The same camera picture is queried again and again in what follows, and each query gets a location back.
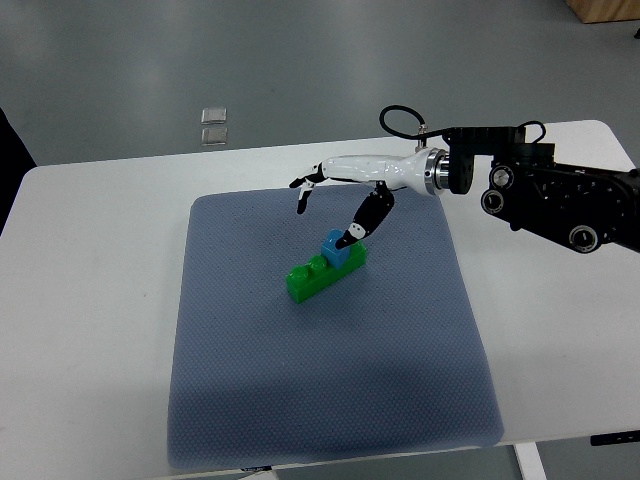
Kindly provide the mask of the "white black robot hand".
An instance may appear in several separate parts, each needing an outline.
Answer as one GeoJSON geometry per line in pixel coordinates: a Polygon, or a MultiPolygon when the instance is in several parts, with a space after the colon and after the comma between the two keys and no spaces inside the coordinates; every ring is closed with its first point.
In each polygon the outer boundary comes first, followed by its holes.
{"type": "Polygon", "coordinates": [[[448,154],[442,149],[423,149],[408,157],[346,155],[312,165],[289,186],[299,190],[297,212],[305,212],[315,185],[326,180],[366,184],[373,190],[354,214],[349,227],[335,241],[342,250],[370,236],[394,207],[393,192],[409,188],[433,196],[450,187],[448,154]]]}

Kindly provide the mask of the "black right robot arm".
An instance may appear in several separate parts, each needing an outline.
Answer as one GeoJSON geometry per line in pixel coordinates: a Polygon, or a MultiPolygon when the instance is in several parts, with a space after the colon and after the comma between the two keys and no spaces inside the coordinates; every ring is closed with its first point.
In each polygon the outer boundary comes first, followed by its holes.
{"type": "Polygon", "coordinates": [[[485,213],[581,254],[608,243],[637,252],[639,171],[560,164],[554,144],[526,140],[531,124],[443,130],[452,193],[468,193],[475,157],[489,156],[485,213]]]}

